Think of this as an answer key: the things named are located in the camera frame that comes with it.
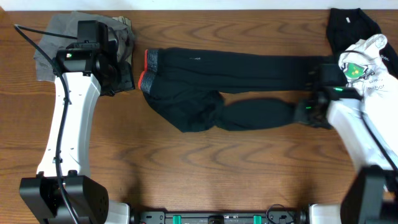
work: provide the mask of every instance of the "green tape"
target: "green tape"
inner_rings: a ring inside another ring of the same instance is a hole
[[[254,219],[254,224],[261,224],[261,216],[260,215],[253,216],[253,219]]]
[[[173,224],[181,224],[181,215],[173,216]]]

